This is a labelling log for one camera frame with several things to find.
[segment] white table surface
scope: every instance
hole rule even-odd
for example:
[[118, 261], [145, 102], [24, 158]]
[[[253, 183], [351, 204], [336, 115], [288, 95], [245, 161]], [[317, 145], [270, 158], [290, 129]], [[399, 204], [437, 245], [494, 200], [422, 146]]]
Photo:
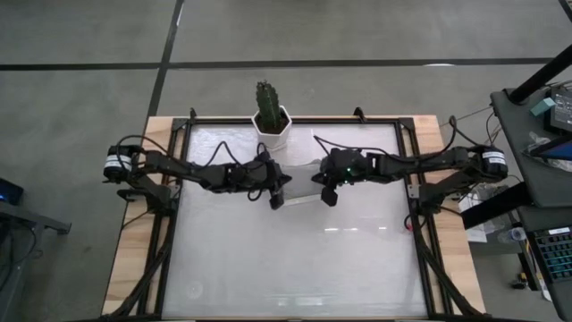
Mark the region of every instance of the white table surface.
[[[398, 153], [388, 124], [299, 124], [281, 165], [324, 157], [312, 139]], [[256, 154], [251, 125], [193, 126], [188, 160], [204, 164], [225, 140], [241, 162]], [[214, 164], [230, 162], [221, 149]], [[403, 181], [338, 188], [338, 205], [271, 210], [268, 193], [213, 194], [185, 182], [164, 318], [423, 317], [425, 299]]]

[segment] hexagonal white pot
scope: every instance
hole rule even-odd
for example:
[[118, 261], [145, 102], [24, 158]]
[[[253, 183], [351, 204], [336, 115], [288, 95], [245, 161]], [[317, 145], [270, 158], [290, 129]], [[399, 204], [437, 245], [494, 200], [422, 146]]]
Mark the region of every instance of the hexagonal white pot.
[[284, 130], [282, 130], [282, 133], [280, 134], [263, 133], [258, 129], [258, 125], [255, 120], [260, 111], [254, 114], [254, 116], [252, 116], [251, 119], [252, 123], [254, 124], [254, 128], [257, 129], [258, 141], [264, 143], [266, 147], [271, 151], [275, 151], [286, 147], [286, 141], [288, 140], [288, 135], [290, 134], [290, 129], [292, 127], [292, 120], [290, 119], [288, 111], [286, 111], [286, 107], [280, 106], [280, 109], [284, 112], [286, 118], [288, 118], [288, 125], [286, 125], [286, 127], [284, 128]]

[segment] metal bracket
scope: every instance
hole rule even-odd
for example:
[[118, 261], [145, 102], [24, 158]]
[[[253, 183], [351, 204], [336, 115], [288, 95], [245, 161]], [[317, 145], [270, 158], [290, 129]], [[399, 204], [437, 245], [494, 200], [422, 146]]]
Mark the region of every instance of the metal bracket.
[[364, 111], [361, 109], [361, 107], [359, 107], [359, 106], [356, 107], [353, 115], [359, 117], [360, 123], [362, 123], [362, 124], [367, 123], [366, 116], [364, 115]]
[[196, 122], [197, 122], [197, 111], [195, 111], [195, 109], [191, 107], [190, 108], [189, 124], [195, 125]]
[[399, 118], [401, 126], [408, 129], [408, 131], [413, 131], [415, 129], [415, 121], [412, 117], [400, 117]]
[[189, 121], [188, 118], [176, 118], [172, 120], [171, 124], [171, 131], [178, 131], [180, 129], [184, 129], [185, 125]]
[[411, 199], [419, 199], [419, 185], [408, 184], [408, 196]]

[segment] wooden platform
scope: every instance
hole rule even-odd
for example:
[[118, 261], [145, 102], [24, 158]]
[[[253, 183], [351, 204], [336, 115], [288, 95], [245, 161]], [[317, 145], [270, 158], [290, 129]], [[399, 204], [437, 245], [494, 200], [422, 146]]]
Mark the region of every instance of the wooden platform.
[[[395, 118], [396, 116], [369, 116], [369, 118], [376, 117]], [[409, 115], [405, 117], [413, 117], [415, 120], [417, 142], [421, 153], [434, 152], [443, 148], [441, 132], [436, 116]], [[171, 133], [172, 119], [173, 117], [151, 117], [147, 124], [145, 135], [166, 147]], [[404, 135], [406, 135], [406, 148], [408, 152], [410, 152], [411, 147], [408, 144], [408, 137], [405, 131]], [[143, 147], [147, 150], [156, 149], [152, 144], [147, 142], [144, 142]], [[178, 151], [180, 151], [180, 149], [181, 140], [178, 141], [178, 145], [175, 148], [175, 151], [177, 151], [175, 155], [179, 155]], [[438, 182], [449, 173], [448, 171], [431, 173], [427, 174], [425, 178], [428, 182]], [[155, 175], [153, 179], [159, 182], [161, 176]], [[443, 206], [458, 209], [456, 203], [450, 201], [446, 201]], [[124, 220], [128, 221], [143, 213], [145, 210], [145, 202], [130, 203], [127, 207]], [[117, 309], [142, 276], [147, 258], [147, 248], [151, 227], [153, 226], [153, 218], [153, 215], [145, 215], [122, 231], [102, 314], [111, 313]], [[455, 214], [443, 211], [438, 216], [435, 216], [435, 223], [447, 274], [469, 302], [476, 309], [484, 312], [481, 290], [476, 279], [475, 267], [468, 247], [467, 235], [462, 219]], [[437, 304], [437, 310], [442, 311], [439, 287], [433, 273], [430, 274], [433, 286], [433, 297]], [[151, 295], [149, 297], [149, 304], [147, 305], [147, 310], [150, 312], [153, 311], [154, 308], [157, 280], [158, 273], [151, 285]]]

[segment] gray floor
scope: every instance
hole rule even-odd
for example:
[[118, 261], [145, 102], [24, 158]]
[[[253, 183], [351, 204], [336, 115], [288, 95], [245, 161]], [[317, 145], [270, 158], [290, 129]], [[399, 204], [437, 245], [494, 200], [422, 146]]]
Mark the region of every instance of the gray floor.
[[[0, 1], [0, 64], [157, 62], [174, 0]], [[556, 0], [188, 0], [172, 61], [523, 58], [556, 55], [572, 25]], [[539, 65], [169, 71], [159, 115], [251, 115], [268, 79], [291, 114], [471, 114]], [[572, 70], [561, 78], [572, 78]], [[141, 133], [156, 71], [0, 72], [0, 177], [25, 205], [73, 221], [46, 234], [30, 272], [24, 321], [101, 310], [124, 203], [101, 183], [105, 152]], [[459, 121], [479, 141], [490, 111]], [[497, 121], [492, 118], [491, 127]], [[442, 128], [443, 138], [450, 135]], [[456, 141], [464, 144], [462, 139]], [[500, 148], [508, 151], [501, 135]], [[510, 171], [518, 174], [509, 155]], [[489, 313], [558, 320], [540, 294], [508, 288], [516, 257], [475, 258]]]

